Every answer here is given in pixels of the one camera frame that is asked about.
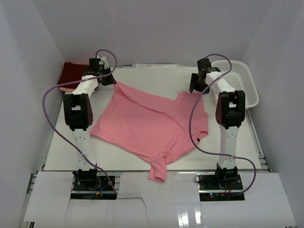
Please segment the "white table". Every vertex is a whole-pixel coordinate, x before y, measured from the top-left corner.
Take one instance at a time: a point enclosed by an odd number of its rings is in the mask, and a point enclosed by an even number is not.
[[[113,73],[114,78],[128,86],[150,94],[175,99],[181,91],[188,91],[191,74],[197,72],[196,67],[177,68],[119,68]],[[99,86],[90,97],[94,122],[107,107],[114,87]],[[220,131],[215,120],[216,104],[212,91],[203,96],[205,111],[209,116],[209,135],[201,140],[199,146],[208,152],[219,152]],[[74,142],[69,127],[65,124],[63,106],[61,107],[56,128],[69,140]],[[107,171],[146,171],[150,164],[134,154],[111,145],[99,138],[91,137],[92,150],[97,164]],[[247,119],[240,127],[237,139],[237,156],[249,158],[257,169],[261,168],[257,150],[248,126]],[[214,170],[218,156],[207,155],[194,149],[176,162],[167,165],[168,170]],[[239,169],[252,169],[252,165],[244,160],[237,160]],[[45,171],[78,170],[77,151],[54,134],[48,151]]]

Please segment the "pink t-shirt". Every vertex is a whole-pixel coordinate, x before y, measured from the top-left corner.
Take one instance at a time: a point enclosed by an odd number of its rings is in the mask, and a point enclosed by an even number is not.
[[[150,163],[148,178],[165,182],[167,164],[194,148],[188,127],[192,107],[200,93],[180,92],[171,100],[119,82],[114,87],[115,93],[91,135]],[[202,99],[193,115],[192,135],[200,140],[208,135],[208,115]]]

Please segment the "white laundry basket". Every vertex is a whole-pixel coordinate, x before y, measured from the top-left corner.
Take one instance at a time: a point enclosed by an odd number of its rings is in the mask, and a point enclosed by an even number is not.
[[[245,63],[240,61],[231,61],[232,70],[223,78],[236,90],[243,90],[246,95],[246,109],[257,105],[259,98],[257,94],[256,85],[252,79],[249,68]],[[213,67],[218,67],[221,73],[230,69],[228,61],[221,60],[212,63]]]

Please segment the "robotic arm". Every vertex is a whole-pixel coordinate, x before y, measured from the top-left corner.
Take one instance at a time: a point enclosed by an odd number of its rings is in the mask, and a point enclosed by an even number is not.
[[[89,68],[84,71],[82,79],[106,75],[110,72],[111,69],[106,57],[91,58],[89,59]],[[71,94],[65,94],[63,97],[65,122],[72,130],[76,146],[93,164],[95,164],[95,160],[91,152],[90,132],[88,130],[88,127],[93,123],[93,112],[89,98],[99,83],[107,86],[116,84],[116,81],[112,74],[100,79],[87,80],[81,82]],[[77,154],[79,169],[91,169],[91,165],[86,162],[83,156]]]
[[[198,61],[198,69],[199,73],[191,76],[191,93],[193,90],[202,92],[221,75],[217,67],[211,66],[208,58]],[[245,119],[245,93],[236,91],[223,78],[216,81],[212,89],[218,101],[215,115],[220,128],[220,153],[232,155],[219,157],[215,181],[220,186],[227,186],[239,179],[235,156],[238,130]]]

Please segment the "gray wall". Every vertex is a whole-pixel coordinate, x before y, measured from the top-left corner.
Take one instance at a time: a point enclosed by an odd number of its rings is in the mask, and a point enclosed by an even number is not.
[[[251,113],[266,160],[279,172],[297,225],[304,228],[303,1],[273,1],[242,61],[260,96]]]
[[[271,0],[33,0],[65,61],[97,49],[119,64],[195,66],[210,53],[240,60]]]
[[[43,93],[57,83],[63,59],[31,0],[0,0],[0,227],[16,228],[28,181],[50,128]],[[60,93],[50,94],[54,118]]]

